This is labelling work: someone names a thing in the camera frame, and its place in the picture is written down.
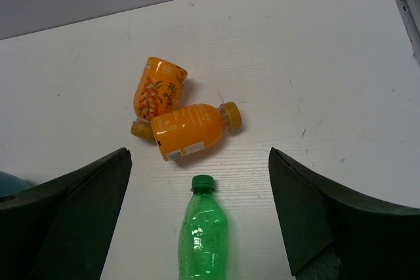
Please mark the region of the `orange juice bottle plain label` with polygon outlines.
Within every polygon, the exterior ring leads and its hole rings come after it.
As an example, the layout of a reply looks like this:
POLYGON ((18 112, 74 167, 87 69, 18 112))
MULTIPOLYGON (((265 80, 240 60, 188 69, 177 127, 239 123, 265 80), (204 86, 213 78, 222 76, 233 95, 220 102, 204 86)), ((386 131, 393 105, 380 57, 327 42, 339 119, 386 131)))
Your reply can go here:
POLYGON ((170 161, 210 148, 226 131, 237 132, 242 117, 234 102, 194 104, 153 118, 151 126, 161 156, 170 161))

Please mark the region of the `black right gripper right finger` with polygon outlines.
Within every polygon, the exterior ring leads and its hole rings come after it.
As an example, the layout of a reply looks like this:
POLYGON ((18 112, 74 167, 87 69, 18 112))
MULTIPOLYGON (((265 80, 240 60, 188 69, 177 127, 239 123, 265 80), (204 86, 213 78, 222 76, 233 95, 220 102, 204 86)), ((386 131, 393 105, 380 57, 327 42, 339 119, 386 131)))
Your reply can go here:
POLYGON ((352 190, 277 149, 268 168, 296 279, 419 278, 419 209, 352 190))

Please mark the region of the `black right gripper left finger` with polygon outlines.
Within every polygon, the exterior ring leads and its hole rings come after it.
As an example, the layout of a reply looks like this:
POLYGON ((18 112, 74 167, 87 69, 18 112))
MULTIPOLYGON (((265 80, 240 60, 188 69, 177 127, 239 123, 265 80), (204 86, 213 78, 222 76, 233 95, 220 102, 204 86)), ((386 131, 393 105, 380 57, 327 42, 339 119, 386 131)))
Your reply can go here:
POLYGON ((120 148, 1 197, 2 279, 100 279, 132 169, 120 148))

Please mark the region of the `green plastic bottle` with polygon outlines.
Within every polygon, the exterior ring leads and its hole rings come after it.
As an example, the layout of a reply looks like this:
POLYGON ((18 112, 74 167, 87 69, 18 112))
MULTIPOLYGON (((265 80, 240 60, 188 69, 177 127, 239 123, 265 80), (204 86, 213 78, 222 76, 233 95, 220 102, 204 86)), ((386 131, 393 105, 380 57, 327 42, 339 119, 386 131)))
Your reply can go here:
POLYGON ((228 219, 214 196, 215 180, 194 176, 191 191, 178 240, 178 278, 226 279, 228 219))

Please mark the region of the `orange juice bottle fruit label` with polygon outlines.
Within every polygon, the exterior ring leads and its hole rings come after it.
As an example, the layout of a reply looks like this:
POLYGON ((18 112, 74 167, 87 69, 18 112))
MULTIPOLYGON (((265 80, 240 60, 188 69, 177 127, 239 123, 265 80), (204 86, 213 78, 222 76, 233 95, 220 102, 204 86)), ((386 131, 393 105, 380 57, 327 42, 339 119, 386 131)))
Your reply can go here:
POLYGON ((151 120, 176 108, 187 76, 188 72, 176 64, 157 57, 147 59, 133 98, 133 136, 154 140, 151 120))

